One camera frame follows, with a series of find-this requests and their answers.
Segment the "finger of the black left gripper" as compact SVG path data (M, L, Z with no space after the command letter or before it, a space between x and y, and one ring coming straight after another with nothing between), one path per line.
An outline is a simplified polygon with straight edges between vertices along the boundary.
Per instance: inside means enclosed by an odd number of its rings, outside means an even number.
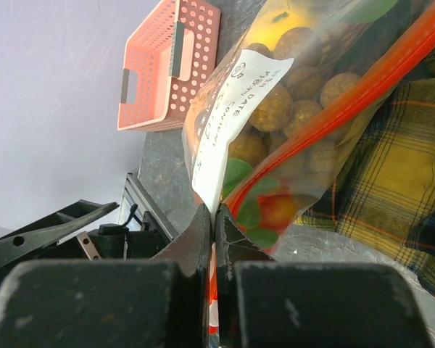
M119 204L79 200L0 237L0 268L69 236L116 210Z

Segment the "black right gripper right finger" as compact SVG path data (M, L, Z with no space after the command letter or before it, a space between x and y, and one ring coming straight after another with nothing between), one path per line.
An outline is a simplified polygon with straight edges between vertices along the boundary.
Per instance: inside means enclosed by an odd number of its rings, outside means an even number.
M405 279L387 265L277 262L215 216L220 343L224 347L430 347Z

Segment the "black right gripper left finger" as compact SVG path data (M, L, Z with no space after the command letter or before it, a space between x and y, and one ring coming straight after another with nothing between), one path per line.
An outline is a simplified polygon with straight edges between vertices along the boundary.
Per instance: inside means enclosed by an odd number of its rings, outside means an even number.
M35 259L0 268L0 347L206 347L211 217L149 259Z

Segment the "brown fake longan bunch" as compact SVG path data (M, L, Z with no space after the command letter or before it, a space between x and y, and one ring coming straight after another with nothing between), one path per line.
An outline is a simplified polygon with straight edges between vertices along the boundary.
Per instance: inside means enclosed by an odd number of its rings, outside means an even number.
M328 65L352 47L361 25L340 22L323 34L312 28L286 31L271 51L244 45L214 81L210 101L195 119L191 185L216 199L230 159L255 169L270 153L321 113L358 80L352 72L332 76Z

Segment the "clear zip top bag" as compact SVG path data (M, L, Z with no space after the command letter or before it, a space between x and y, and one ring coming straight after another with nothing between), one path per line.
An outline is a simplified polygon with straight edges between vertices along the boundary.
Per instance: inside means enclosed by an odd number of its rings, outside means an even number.
M435 1L266 1L201 87L191 187L267 253L297 223L435 297Z

